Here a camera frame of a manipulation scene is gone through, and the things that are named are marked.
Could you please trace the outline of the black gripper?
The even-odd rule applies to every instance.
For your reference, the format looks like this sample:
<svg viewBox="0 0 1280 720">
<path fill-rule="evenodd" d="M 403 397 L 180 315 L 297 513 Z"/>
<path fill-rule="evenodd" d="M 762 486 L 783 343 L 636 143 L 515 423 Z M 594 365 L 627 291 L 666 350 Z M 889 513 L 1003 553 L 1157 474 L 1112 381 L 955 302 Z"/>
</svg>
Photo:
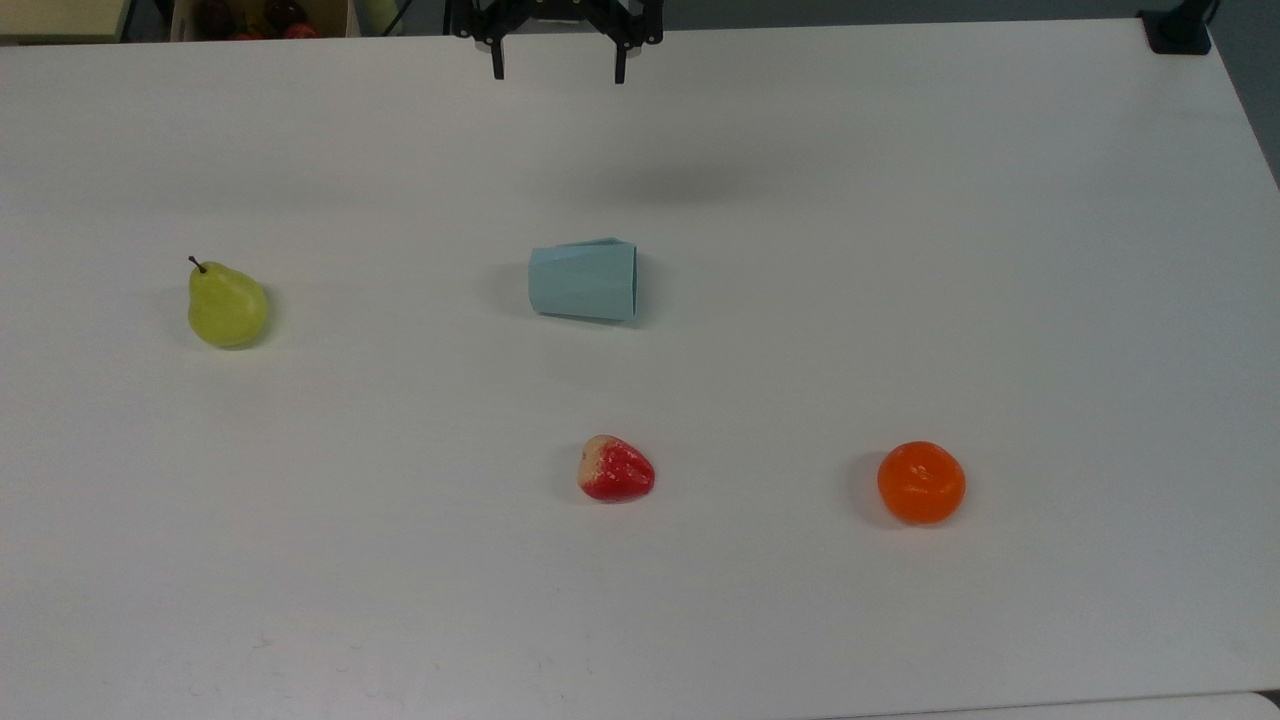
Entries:
<svg viewBox="0 0 1280 720">
<path fill-rule="evenodd" d="M 503 40 L 530 20 L 582 22 L 614 42 L 614 82 L 634 47 L 664 40 L 663 1 L 448 1 L 444 33 L 486 44 L 495 79 L 506 77 Z"/>
</svg>

